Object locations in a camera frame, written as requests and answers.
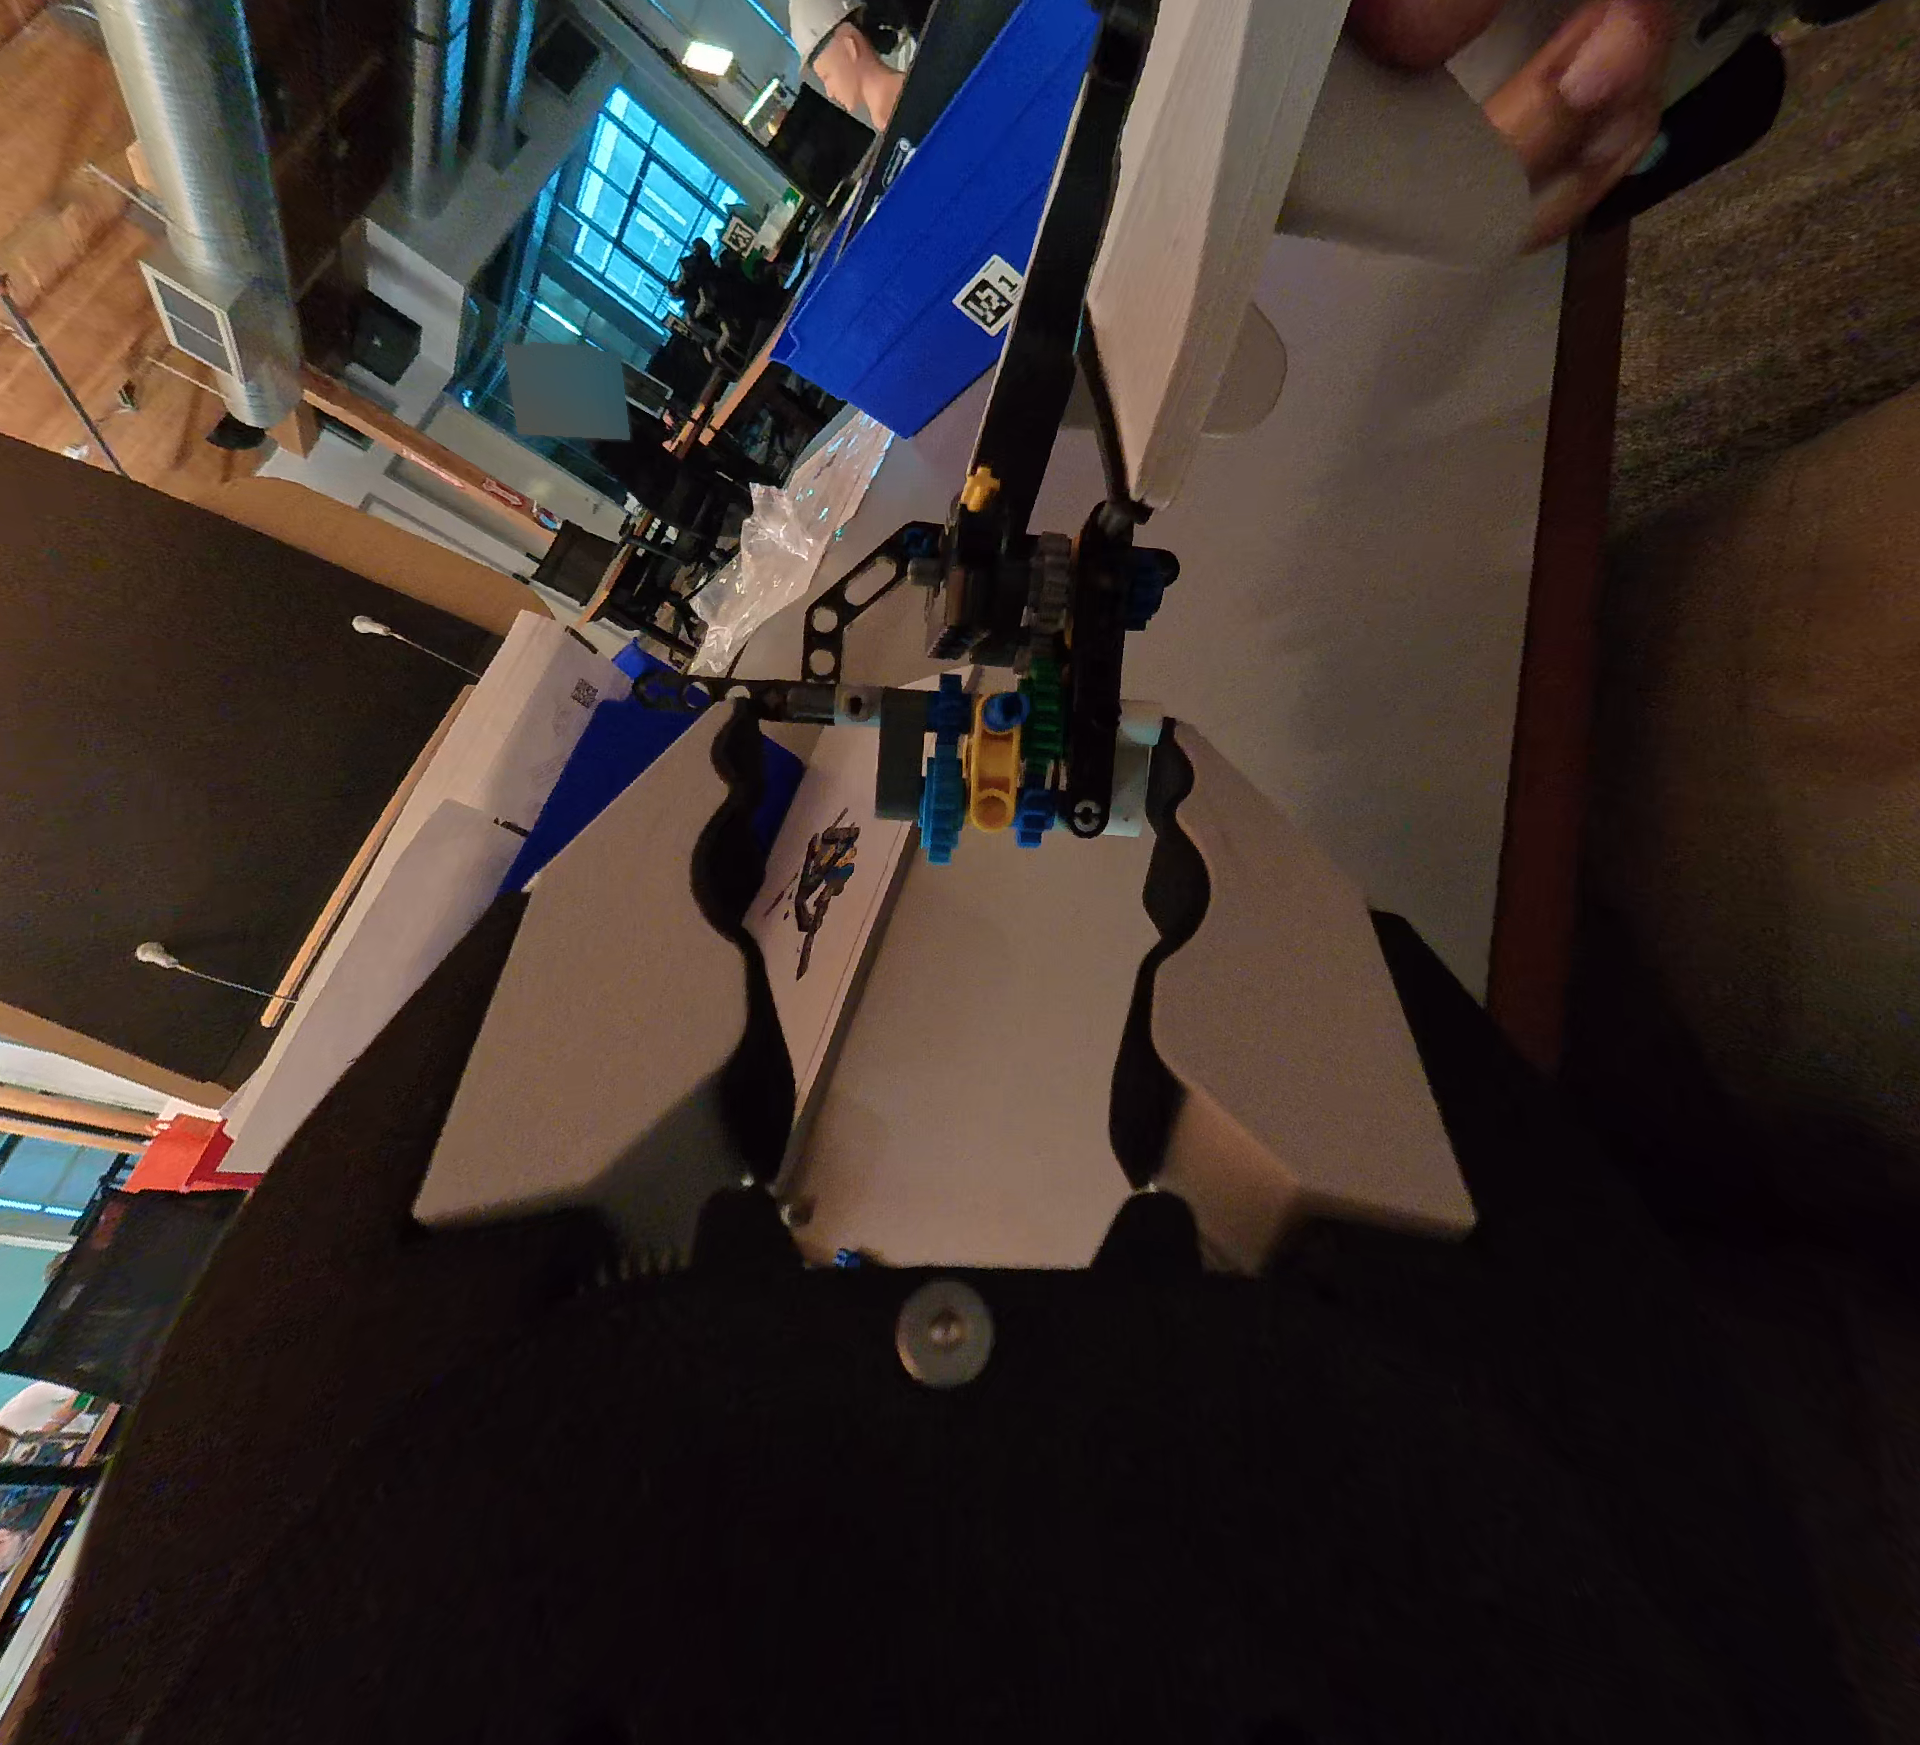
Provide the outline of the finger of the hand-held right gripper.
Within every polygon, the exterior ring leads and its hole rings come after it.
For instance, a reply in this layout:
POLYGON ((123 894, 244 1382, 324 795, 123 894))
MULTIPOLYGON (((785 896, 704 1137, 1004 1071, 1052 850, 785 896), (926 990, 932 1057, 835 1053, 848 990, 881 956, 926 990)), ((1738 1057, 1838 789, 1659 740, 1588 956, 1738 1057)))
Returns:
POLYGON ((1161 0, 1091 269, 1127 499, 1169 507, 1204 435, 1350 0, 1161 0))

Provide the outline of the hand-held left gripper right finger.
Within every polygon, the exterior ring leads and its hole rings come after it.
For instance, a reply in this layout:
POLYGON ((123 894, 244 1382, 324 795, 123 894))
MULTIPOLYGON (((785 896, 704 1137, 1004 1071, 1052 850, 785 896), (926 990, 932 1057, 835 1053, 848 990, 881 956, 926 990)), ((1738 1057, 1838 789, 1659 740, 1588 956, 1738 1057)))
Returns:
POLYGON ((1126 1181, 1189 1209, 1213 1269, 1267 1269, 1313 1223, 1466 1239, 1475 1205, 1356 883, 1180 720, 1144 835, 1153 939, 1110 1088, 1126 1181))

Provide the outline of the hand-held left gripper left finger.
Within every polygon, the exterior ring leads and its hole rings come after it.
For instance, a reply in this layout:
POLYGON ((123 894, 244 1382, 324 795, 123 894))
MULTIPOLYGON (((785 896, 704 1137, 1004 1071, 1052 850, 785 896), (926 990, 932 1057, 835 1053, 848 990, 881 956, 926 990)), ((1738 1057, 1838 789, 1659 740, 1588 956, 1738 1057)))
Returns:
POLYGON ((431 1229, 587 1211, 690 1257, 780 1170, 796 1107, 762 887, 759 720, 714 706, 537 875, 415 1201, 431 1229))

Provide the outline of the black and white lego assembly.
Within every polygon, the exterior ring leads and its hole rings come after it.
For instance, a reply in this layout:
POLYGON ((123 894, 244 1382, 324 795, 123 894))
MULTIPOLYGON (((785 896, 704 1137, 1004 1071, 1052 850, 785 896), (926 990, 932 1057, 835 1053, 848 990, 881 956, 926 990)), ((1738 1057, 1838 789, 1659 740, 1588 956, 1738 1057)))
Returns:
POLYGON ((947 515, 899 525, 807 605, 795 680, 650 677, 650 706, 877 732, 877 814, 930 867, 966 832, 1037 850, 1113 822, 1122 670, 1178 576, 1138 546, 1088 291, 1158 0, 1098 26, 1026 284, 947 515))

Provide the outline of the open lego instruction manual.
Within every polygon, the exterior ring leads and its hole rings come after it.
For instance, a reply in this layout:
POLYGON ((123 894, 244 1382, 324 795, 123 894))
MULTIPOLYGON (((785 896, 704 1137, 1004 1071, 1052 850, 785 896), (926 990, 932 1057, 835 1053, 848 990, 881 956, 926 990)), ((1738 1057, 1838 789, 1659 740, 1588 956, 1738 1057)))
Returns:
POLYGON ((774 994, 800 1122, 826 1083, 843 1014, 902 872, 913 828, 877 814, 867 761, 803 772, 748 917, 774 994))

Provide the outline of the blue plastic tray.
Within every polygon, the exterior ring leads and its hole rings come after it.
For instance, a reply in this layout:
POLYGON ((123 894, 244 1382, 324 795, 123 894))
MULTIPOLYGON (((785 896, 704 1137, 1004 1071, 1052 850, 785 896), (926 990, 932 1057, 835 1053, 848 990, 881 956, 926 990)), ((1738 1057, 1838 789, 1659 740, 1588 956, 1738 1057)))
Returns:
POLYGON ((659 756, 700 717, 686 707, 656 707, 638 699, 635 690, 643 680, 671 674, 669 666, 654 654, 628 645, 613 655, 611 664, 628 680, 629 690, 596 706, 539 818, 504 870, 496 887, 499 894, 526 889, 562 846, 599 818, 641 772, 657 765, 659 756))

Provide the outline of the blue plastic bin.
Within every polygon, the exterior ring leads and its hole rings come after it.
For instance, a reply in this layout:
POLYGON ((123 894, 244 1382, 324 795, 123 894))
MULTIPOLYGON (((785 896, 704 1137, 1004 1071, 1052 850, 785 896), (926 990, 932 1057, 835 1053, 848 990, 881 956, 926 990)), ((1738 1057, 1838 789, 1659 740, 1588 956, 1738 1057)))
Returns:
POLYGON ((800 380, 918 435, 1004 351, 1095 37, 1089 0, 1024 0, 776 343, 800 380))

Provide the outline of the white printed paper sheet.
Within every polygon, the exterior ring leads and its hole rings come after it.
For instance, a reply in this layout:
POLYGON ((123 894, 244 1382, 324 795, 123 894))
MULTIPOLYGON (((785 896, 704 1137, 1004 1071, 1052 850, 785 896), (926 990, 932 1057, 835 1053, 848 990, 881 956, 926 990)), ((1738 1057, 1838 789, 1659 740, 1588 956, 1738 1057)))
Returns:
POLYGON ((635 675, 545 612, 522 612, 449 716, 410 807, 445 802, 531 830, 596 713, 635 698, 635 675))

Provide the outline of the mannequin head with white helmet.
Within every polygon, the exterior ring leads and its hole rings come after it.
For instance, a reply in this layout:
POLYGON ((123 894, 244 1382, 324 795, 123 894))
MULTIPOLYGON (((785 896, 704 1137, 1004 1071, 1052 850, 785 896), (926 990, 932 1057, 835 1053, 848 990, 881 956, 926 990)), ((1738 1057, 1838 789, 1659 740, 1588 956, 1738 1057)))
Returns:
POLYGON ((788 0, 787 31, 800 69, 826 99, 884 134, 918 56, 918 34, 867 0, 788 0))

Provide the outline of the clear plastic bag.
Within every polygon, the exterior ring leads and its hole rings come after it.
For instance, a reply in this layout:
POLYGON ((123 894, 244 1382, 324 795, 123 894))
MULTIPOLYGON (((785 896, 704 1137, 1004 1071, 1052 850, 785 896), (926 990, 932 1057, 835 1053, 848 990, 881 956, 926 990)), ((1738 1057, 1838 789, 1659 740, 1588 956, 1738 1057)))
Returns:
POLYGON ((749 638, 804 598, 844 525, 844 502, 844 491, 824 485, 755 485, 733 555, 692 598, 700 627, 692 677, 723 677, 749 638))

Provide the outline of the large black board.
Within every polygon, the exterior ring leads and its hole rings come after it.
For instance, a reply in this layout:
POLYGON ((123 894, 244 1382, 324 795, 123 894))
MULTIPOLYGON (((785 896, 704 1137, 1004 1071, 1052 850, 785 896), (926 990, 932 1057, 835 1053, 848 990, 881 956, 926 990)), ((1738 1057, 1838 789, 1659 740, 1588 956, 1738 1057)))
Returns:
POLYGON ((263 1056, 275 990, 533 593, 301 485, 181 501, 4 439, 6 1014, 187 1091, 263 1056))

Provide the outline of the person's tan pants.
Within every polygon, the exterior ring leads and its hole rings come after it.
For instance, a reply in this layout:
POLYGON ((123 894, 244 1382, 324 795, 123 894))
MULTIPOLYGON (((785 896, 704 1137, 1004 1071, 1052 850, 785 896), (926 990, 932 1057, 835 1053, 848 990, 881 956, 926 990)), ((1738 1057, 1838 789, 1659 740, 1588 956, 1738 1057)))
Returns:
POLYGON ((1628 528, 1602 619, 1602 898, 1790 1182, 1916 1201, 1916 388, 1628 528))

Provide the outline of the silver ventilation duct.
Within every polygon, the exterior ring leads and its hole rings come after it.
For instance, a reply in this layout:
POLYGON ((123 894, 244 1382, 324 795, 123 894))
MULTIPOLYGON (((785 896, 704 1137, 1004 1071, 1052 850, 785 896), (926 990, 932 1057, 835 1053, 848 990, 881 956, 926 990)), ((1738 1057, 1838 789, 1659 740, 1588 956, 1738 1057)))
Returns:
POLYGON ((153 177, 142 276, 169 343, 244 426, 300 407, 300 331, 241 0, 90 0, 153 177))

